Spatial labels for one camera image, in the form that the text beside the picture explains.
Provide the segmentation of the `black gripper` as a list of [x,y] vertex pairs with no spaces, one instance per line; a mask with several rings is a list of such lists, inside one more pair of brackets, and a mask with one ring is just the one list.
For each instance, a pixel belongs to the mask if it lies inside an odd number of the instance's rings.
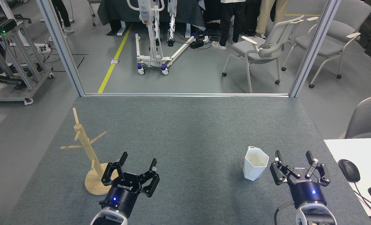
[[[145,194],[148,198],[151,198],[157,184],[160,181],[159,174],[156,172],[157,159],[154,158],[151,162],[149,170],[141,175],[139,175],[139,184],[135,182],[130,183],[131,180],[137,178],[136,174],[127,173],[123,174],[122,166],[128,157],[127,152],[124,152],[118,162],[110,162],[102,175],[101,182],[104,186],[112,185],[107,196],[104,200],[100,201],[99,204],[101,208],[107,208],[110,210],[117,210],[120,214],[129,218],[137,197],[139,195],[139,190],[141,185],[145,184],[151,179],[149,185],[141,188],[140,192]],[[117,170],[118,177],[113,181],[111,179],[112,173]]]
[[[310,203],[327,205],[320,185],[323,187],[328,186],[331,178],[327,175],[328,170],[324,163],[320,163],[313,157],[311,151],[307,151],[306,157],[310,168],[308,170],[298,170],[297,174],[300,174],[301,177],[296,178],[294,169],[283,163],[279,150],[275,152],[275,156],[275,161],[270,165],[270,172],[276,185],[287,182],[295,208]],[[315,170],[318,170],[320,179],[313,175]]]

